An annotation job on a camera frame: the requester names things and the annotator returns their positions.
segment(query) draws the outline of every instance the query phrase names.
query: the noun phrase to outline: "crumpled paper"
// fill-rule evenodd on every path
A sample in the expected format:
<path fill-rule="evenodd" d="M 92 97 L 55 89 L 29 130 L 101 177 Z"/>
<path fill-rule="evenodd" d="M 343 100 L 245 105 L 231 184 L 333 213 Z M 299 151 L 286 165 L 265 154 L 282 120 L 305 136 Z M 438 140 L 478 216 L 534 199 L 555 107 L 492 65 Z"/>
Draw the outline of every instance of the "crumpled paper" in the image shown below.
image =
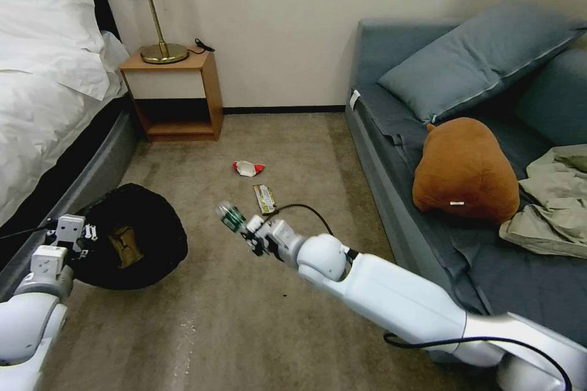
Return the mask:
<path fill-rule="evenodd" d="M 247 161 L 234 161 L 232 167 L 242 176 L 253 177 L 263 171 L 265 165 L 254 164 Z"/>

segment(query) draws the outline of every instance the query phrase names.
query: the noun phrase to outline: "carpet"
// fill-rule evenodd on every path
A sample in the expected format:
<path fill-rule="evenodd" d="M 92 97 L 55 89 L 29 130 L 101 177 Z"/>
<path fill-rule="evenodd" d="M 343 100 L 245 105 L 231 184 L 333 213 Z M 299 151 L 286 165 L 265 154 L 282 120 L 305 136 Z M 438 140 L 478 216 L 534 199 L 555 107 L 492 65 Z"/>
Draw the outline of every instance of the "carpet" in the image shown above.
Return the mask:
<path fill-rule="evenodd" d="M 232 161 L 266 165 L 241 177 Z M 231 115 L 218 142 L 140 143 L 123 183 L 166 197 L 188 234 L 186 260 L 160 283 L 107 291 L 75 282 L 43 390 L 494 390 L 317 291 L 274 257 L 257 258 L 215 216 L 222 200 L 259 212 L 253 185 L 301 202 L 362 252 L 392 259 L 342 114 Z M 313 235 L 310 212 L 283 218 Z"/>

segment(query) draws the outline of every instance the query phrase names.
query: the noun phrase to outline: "white pillow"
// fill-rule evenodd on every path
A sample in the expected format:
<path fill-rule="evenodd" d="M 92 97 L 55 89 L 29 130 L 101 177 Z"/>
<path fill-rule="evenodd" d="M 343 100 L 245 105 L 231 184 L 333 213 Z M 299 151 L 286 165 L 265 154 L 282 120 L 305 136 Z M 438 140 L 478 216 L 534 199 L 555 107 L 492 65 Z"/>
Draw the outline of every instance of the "white pillow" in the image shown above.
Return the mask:
<path fill-rule="evenodd" d="M 0 33 L 98 53 L 104 45 L 94 0 L 0 0 Z"/>
<path fill-rule="evenodd" d="M 94 0 L 0 0 L 0 69 L 19 70 L 98 100 L 109 87 Z"/>

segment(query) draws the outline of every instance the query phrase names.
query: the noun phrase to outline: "power cord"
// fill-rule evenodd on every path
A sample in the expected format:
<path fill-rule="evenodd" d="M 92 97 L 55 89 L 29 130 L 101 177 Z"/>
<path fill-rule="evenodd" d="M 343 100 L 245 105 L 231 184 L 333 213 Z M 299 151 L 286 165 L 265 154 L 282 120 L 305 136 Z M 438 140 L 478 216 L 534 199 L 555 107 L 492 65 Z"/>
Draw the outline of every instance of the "power cord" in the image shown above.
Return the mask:
<path fill-rule="evenodd" d="M 13 233 L 8 234 L 8 235 L 0 236 L 0 240 L 12 238 L 12 237 L 15 237 L 15 236 L 18 236 L 18 235 L 22 235 L 22 234 L 26 234 L 26 233 L 39 232 L 39 231 L 42 231 L 44 229 L 51 229 L 51 228 L 55 228 L 55 227 L 57 227 L 57 222 L 56 221 L 49 221 L 49 222 L 45 223 L 44 225 L 39 226 L 39 227 L 36 227 L 36 228 L 25 229 L 25 230 L 22 230 L 22 231 L 13 232 Z"/>
<path fill-rule="evenodd" d="M 215 52 L 216 51 L 215 48 L 204 44 L 204 42 L 202 40 L 200 40 L 199 38 L 196 38 L 194 40 L 194 42 L 196 43 L 196 46 L 198 46 L 201 49 L 201 51 L 200 52 L 196 52 L 196 51 L 194 51 L 192 49 L 188 49 L 188 50 L 190 52 L 192 52 L 192 53 L 195 53 L 196 55 L 201 55 L 201 54 L 203 54 L 206 51 L 208 51 L 208 52 Z"/>
<path fill-rule="evenodd" d="M 563 377 L 563 381 L 564 381 L 564 391 L 572 391 L 572 389 L 573 389 L 573 385 L 570 381 L 569 375 L 564 370 L 564 368 L 560 366 L 560 364 L 557 361 L 555 361 L 552 357 L 550 357 L 548 354 L 543 352 L 541 349 L 536 348 L 534 346 L 531 346 L 530 344 L 527 344 L 525 342 L 517 341 L 515 339 L 501 338 L 501 337 L 494 337 L 494 336 L 475 336 L 475 337 L 444 339 L 444 340 L 439 340 L 439 341 L 434 341 L 434 342 L 424 342 L 424 343 L 411 344 L 411 343 L 407 343 L 407 342 L 398 342 L 398 341 L 391 339 L 391 338 L 396 338 L 396 337 L 397 337 L 396 334 L 385 333 L 383 335 L 383 340 L 386 341 L 390 345 L 393 345 L 398 348 L 405 348 L 405 349 L 423 349 L 423 348 L 435 347 L 438 345 L 450 345 L 450 344 L 455 344 L 455 343 L 479 342 L 479 341 L 508 342 L 508 343 L 520 345 L 522 347 L 528 348 L 528 349 L 540 354 L 547 361 L 549 361 L 558 370 L 559 373 L 561 373 L 561 376 Z"/>
<path fill-rule="evenodd" d="M 328 233 L 330 235 L 334 235 L 334 233 L 332 232 L 332 229 L 330 229 L 330 226 L 328 226 L 328 223 L 326 222 L 326 220 L 324 219 L 324 217 L 322 217 L 320 215 L 320 213 L 318 211 L 316 211 L 313 207 L 308 206 L 308 205 L 304 205 L 302 203 L 292 203 L 291 205 L 285 205 L 285 206 L 282 206 L 281 208 L 278 208 L 277 210 L 273 211 L 272 213 L 267 214 L 267 216 L 265 217 L 265 222 L 268 222 L 270 219 L 272 219 L 273 217 L 275 217 L 277 214 L 279 214 L 283 210 L 286 210 L 286 209 L 289 209 L 289 208 L 306 208 L 307 210 L 312 211 L 320 219 L 320 221 L 322 221 L 322 224 L 324 225 L 324 227 L 326 228 L 326 230 L 328 231 Z"/>

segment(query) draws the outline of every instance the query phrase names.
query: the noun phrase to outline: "stuffed animal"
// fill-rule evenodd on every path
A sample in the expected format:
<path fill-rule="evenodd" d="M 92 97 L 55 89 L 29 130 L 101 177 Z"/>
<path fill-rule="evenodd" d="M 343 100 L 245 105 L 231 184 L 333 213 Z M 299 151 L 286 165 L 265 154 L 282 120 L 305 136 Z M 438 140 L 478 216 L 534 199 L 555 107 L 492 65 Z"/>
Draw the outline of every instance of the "stuffed animal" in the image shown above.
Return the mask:
<path fill-rule="evenodd" d="M 414 173 L 413 199 L 422 212 L 438 208 L 462 217 L 509 220 L 520 205 L 518 182 L 489 128 L 461 117 L 427 125 Z"/>

